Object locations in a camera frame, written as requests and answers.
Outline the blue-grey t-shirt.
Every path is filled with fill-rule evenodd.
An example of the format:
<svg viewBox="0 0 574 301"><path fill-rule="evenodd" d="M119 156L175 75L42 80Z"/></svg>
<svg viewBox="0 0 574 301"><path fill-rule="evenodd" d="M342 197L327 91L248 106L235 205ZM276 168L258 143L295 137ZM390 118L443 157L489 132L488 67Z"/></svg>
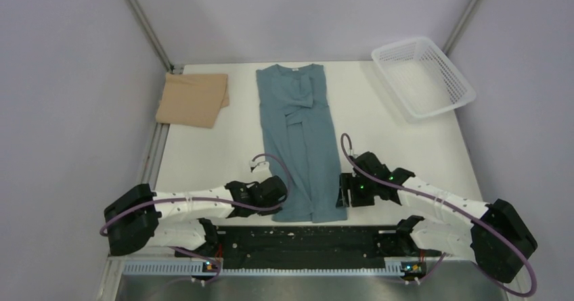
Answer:
<svg viewBox="0 0 574 301"><path fill-rule="evenodd" d="M283 162L273 162L271 171L290 182L273 221L345 221L346 209L336 207L342 170L324 67L275 64L257 70L256 81L265 153Z"/></svg>

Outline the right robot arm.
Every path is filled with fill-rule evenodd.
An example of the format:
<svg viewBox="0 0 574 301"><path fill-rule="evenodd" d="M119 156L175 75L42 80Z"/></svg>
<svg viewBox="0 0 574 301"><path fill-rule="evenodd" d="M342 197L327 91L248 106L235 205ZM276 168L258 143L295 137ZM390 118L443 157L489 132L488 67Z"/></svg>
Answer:
<svg viewBox="0 0 574 301"><path fill-rule="evenodd" d="M434 250L473 262L486 276L511 283L526 270L538 247L516 208L505 200L493 203L463 198L439 189L412 171L389 170L372 152L345 154L353 167L349 192L352 207L370 206L375 198L415 213L399 222L397 247L406 255Z"/></svg>

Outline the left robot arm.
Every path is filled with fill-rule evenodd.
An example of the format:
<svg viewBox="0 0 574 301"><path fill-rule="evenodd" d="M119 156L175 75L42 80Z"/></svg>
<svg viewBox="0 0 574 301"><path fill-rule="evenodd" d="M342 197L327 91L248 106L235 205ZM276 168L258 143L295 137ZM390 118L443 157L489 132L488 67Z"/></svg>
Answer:
<svg viewBox="0 0 574 301"><path fill-rule="evenodd" d="M208 256L216 250L216 218L247 218L279 212L289 186L278 176L231 181L204 191L160 192L134 186L104 209L100 235L110 254L126 256L148 247L176 248Z"/></svg>

